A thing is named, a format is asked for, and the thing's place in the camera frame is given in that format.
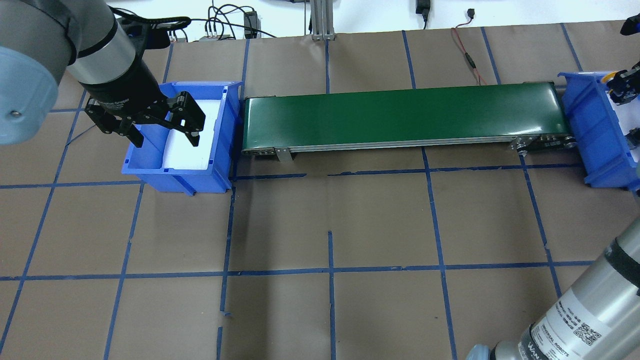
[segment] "white background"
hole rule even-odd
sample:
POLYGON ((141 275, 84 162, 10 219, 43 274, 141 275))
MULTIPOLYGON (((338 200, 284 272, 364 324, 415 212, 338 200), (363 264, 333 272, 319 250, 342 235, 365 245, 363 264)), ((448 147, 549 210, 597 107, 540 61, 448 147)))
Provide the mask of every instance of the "white background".
MULTIPOLYGON (((225 0, 214 0, 216 6, 225 0)), ((111 6, 128 8, 143 17, 186 15, 206 18, 209 0, 112 0, 111 6)), ((253 6, 262 30, 277 37, 300 36, 308 26, 304 3, 288 0, 233 0, 235 5, 253 6)), ((640 0, 431 0, 428 29, 450 28, 466 22, 467 8, 476 9, 470 26, 501 26, 621 20, 640 12, 640 0)), ((336 33, 363 33, 422 29, 415 14, 415 0, 334 0, 336 33)), ((244 24, 240 13, 228 15, 230 22, 244 24)), ((205 35, 204 24, 187 29, 189 41, 205 35)))

